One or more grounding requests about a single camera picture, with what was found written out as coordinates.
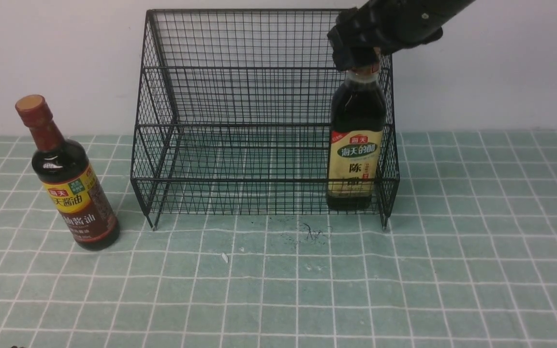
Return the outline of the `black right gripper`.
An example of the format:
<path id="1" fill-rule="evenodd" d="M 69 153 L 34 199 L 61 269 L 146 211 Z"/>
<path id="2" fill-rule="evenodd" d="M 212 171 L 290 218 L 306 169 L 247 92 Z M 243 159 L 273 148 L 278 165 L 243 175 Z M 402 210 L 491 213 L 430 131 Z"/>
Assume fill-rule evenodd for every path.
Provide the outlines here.
<path id="1" fill-rule="evenodd" d="M 341 11 L 327 33 L 339 71 L 371 66 L 391 55 L 438 41 L 442 26 L 472 0 L 369 0 Z"/>

